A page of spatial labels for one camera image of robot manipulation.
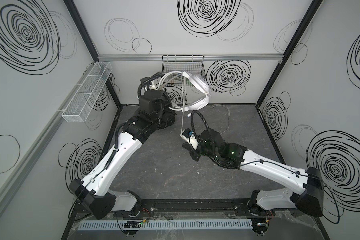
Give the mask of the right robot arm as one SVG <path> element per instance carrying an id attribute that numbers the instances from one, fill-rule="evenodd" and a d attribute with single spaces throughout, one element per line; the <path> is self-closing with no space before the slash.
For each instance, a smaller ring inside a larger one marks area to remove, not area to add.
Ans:
<path id="1" fill-rule="evenodd" d="M 181 133 L 183 148 L 194 161 L 209 158 L 215 165 L 260 175 L 283 186 L 271 191 L 254 190 L 247 202 L 248 211 L 259 216 L 277 209 L 297 209 L 311 217 L 324 215 L 324 183 L 316 168 L 294 168 L 265 158 L 245 146 L 227 143 L 211 129 L 197 110 L 190 114 L 191 128 Z"/>

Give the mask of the white headphones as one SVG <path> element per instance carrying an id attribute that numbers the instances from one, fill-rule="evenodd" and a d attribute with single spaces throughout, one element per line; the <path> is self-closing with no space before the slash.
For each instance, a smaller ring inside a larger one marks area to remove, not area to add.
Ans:
<path id="1" fill-rule="evenodd" d="M 172 73 L 181 74 L 182 80 L 190 80 L 195 89 L 180 89 L 175 87 L 160 88 L 161 83 Z M 164 90 L 170 98 L 170 109 L 173 111 L 189 112 L 200 110 L 210 103 L 210 87 L 198 76 L 187 72 L 169 72 L 164 74 L 157 84 L 158 90 Z"/>

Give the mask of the black blue gaming headset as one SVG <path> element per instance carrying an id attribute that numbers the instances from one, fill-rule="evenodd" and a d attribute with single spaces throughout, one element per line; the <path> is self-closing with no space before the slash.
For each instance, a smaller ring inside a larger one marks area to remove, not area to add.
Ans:
<path id="1" fill-rule="evenodd" d="M 170 109 L 164 109 L 162 116 L 160 117 L 159 129 L 165 129 L 175 123 L 176 112 Z"/>

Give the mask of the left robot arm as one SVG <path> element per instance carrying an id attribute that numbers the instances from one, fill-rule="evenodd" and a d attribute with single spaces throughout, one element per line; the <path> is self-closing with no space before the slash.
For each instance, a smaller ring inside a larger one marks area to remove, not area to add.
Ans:
<path id="1" fill-rule="evenodd" d="M 164 75 L 157 72 L 141 79 L 138 86 L 139 108 L 129 120 L 116 127 L 114 146 L 89 174 L 81 180 L 74 179 L 69 185 L 75 201 L 98 220 L 110 212 L 125 211 L 137 215 L 140 211 L 139 196 L 131 191 L 111 191 L 110 186 L 124 164 L 146 140 L 156 130 L 165 129 L 176 120 L 168 94 L 149 86 Z"/>

